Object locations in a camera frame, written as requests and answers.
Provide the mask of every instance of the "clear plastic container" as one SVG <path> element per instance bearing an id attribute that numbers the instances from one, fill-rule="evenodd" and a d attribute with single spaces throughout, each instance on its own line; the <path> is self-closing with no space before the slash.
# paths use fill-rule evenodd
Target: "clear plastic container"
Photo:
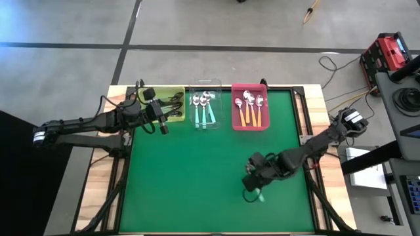
<path id="1" fill-rule="evenodd" d="M 201 130 L 220 128 L 225 119 L 221 81 L 218 79 L 193 80 L 190 82 L 188 92 L 192 125 Z"/>

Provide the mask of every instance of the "control box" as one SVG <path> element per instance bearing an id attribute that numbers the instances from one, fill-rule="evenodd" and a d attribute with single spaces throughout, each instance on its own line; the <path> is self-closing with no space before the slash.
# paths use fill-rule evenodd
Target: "control box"
<path id="1" fill-rule="evenodd" d="M 420 176 L 401 176 L 412 214 L 420 214 Z"/>
<path id="2" fill-rule="evenodd" d="M 360 57 L 360 65 L 369 89 L 376 86 L 376 73 L 396 71 L 412 59 L 400 32 L 380 33 Z M 380 96 L 378 89 L 373 90 L 371 95 Z"/>

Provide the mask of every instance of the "red box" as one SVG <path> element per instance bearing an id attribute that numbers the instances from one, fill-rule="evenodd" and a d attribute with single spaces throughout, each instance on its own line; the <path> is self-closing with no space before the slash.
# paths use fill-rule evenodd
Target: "red box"
<path id="1" fill-rule="evenodd" d="M 243 118 L 245 119 L 245 109 L 246 103 L 243 100 L 243 92 L 245 90 L 249 90 L 251 94 L 254 95 L 255 99 L 257 99 L 257 95 L 261 94 L 264 98 L 264 103 L 261 106 L 261 127 L 253 127 L 252 126 L 252 114 L 251 114 L 251 105 L 249 106 L 249 119 L 250 123 L 246 124 L 246 127 L 243 127 L 241 124 L 240 118 L 240 111 L 238 105 L 235 104 L 235 99 L 240 98 L 243 102 L 241 109 L 243 112 Z M 263 84 L 233 84 L 232 85 L 232 127 L 236 131 L 263 131 L 266 130 L 270 126 L 270 113 L 268 112 L 268 96 L 267 96 L 267 87 Z M 258 121 L 258 106 L 256 103 L 253 105 L 255 118 Z"/>

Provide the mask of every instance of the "red equipment case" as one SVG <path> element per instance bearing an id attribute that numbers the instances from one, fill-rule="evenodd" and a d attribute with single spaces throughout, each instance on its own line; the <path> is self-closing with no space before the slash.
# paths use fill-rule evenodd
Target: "red equipment case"
<path id="1" fill-rule="evenodd" d="M 360 57 L 360 65 L 369 89 L 376 86 L 376 73 L 396 71 L 412 59 L 400 32 L 380 33 Z M 378 89 L 372 91 L 371 95 L 379 96 Z"/>

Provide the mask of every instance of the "floor tile line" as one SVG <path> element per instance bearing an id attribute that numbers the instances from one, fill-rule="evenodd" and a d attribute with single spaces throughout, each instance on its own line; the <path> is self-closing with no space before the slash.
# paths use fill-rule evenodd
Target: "floor tile line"
<path id="1" fill-rule="evenodd" d="M 209 45 L 129 45 L 129 50 L 167 50 L 167 51 L 221 51 L 221 52 L 292 52 L 292 53 L 336 53 L 361 54 L 366 49 L 328 49 L 310 47 L 248 47 L 248 46 L 209 46 Z"/>
<path id="2" fill-rule="evenodd" d="M 0 47 L 35 48 L 35 49 L 122 49 L 119 44 L 98 43 L 17 43 L 0 42 Z"/>
<path id="3" fill-rule="evenodd" d="M 112 75 L 111 85 L 118 85 L 119 76 L 121 75 L 121 71 L 123 70 L 123 65 L 125 61 L 125 56 L 127 55 L 127 49 L 129 47 L 129 43 L 131 40 L 131 36 L 133 35 L 134 26 L 137 20 L 137 14 L 140 10 L 140 5 L 142 0 L 136 0 L 133 8 L 133 12 L 131 13 L 129 26 L 127 28 L 127 32 L 125 33 L 123 46 L 118 56 L 117 65 L 115 66 L 114 74 Z"/>

